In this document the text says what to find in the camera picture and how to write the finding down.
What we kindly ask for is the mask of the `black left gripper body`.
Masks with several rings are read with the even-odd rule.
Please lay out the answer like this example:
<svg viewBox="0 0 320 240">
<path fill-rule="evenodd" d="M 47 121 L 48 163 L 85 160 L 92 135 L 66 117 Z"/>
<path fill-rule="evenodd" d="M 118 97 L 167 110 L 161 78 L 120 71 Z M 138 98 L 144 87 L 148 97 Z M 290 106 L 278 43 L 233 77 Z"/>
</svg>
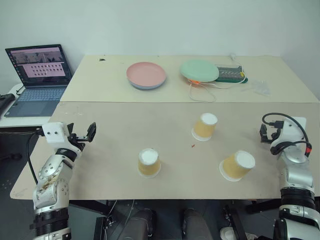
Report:
<svg viewBox="0 0 320 240">
<path fill-rule="evenodd" d="M 87 136 L 77 136 L 75 133 L 72 133 L 69 135 L 68 141 L 73 146 L 77 147 L 78 149 L 80 149 L 82 151 L 86 145 L 85 142 L 88 141 L 88 137 Z"/>
</svg>

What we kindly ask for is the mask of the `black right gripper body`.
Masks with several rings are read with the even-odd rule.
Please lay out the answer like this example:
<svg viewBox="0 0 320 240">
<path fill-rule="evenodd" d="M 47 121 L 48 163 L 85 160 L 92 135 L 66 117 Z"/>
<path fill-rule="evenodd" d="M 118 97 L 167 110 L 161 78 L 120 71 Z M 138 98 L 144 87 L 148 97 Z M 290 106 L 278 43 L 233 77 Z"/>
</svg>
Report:
<svg viewBox="0 0 320 240">
<path fill-rule="evenodd" d="M 265 126 L 265 142 L 271 144 L 273 141 L 277 140 L 280 136 L 281 129 Z"/>
</svg>

